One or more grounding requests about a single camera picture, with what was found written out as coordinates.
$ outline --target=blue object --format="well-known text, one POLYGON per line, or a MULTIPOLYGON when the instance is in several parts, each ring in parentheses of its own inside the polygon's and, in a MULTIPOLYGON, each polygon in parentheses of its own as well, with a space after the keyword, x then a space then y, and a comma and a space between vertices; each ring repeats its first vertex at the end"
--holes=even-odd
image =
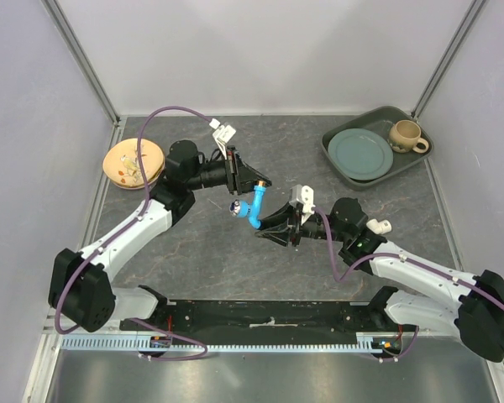
POLYGON ((261 213, 261 202, 263 201, 263 195, 265 194, 266 187, 256 185, 254 186, 254 201, 252 201, 252 207, 249 210, 249 222, 252 227, 258 229, 261 225, 258 217, 261 213))
POLYGON ((261 225, 259 216, 261 214, 261 202, 265 194, 266 187, 261 185, 254 186, 254 200, 252 206, 244 200, 236 200, 229 206, 229 211, 234 217, 244 218, 249 217, 249 222, 252 227, 258 229, 261 225))
POLYGON ((371 181, 386 174, 394 162, 390 145, 379 134, 363 128, 349 128, 328 143, 328 154, 351 179, 371 181))

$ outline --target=white bracket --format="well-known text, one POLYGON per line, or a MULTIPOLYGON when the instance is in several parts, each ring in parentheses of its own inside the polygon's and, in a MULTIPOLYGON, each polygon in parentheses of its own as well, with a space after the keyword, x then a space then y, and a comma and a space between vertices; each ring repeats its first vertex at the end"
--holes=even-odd
POLYGON ((378 222, 375 218, 369 220, 366 223, 366 227, 376 235, 389 233, 392 230, 392 225, 390 224, 390 221, 383 220, 381 222, 378 222))
POLYGON ((218 148, 220 149, 220 151, 222 151, 224 159, 228 158, 228 156, 226 155, 226 145, 228 144, 228 141, 234 136, 235 132, 236 130, 229 124, 223 124, 213 132, 215 143, 217 143, 218 148))
POLYGON ((297 203, 302 204, 301 224, 303 224, 314 213, 313 189, 310 186, 295 185, 291 188, 289 204, 295 207, 297 203))

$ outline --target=mug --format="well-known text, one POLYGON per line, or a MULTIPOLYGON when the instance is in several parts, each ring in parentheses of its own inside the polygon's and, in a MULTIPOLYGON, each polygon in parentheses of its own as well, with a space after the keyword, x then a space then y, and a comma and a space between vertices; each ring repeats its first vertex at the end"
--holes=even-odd
POLYGON ((423 154, 429 149, 429 143, 422 138, 420 126, 412 120, 400 120, 390 129, 388 144, 397 153, 414 151, 423 154))

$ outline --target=mug handle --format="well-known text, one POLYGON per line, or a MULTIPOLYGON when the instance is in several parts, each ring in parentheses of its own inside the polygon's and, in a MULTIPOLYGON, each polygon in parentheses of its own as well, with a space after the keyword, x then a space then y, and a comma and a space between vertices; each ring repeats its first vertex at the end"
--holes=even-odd
POLYGON ((429 150, 429 143, 426 139, 418 139, 418 143, 417 145, 415 145, 413 148, 412 148, 412 151, 416 152, 416 153, 419 153, 419 154, 423 154, 425 153, 426 151, 429 150), (423 144, 424 148, 421 149, 420 147, 418 147, 419 144, 423 144))

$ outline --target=gray-green plate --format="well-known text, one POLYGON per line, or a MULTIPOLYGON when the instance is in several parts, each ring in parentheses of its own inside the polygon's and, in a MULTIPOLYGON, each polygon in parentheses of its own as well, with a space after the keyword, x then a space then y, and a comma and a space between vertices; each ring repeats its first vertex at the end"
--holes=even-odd
POLYGON ((388 143, 363 128, 349 128, 336 134, 328 144, 328 154, 349 178, 372 181, 392 167, 394 154, 388 143))

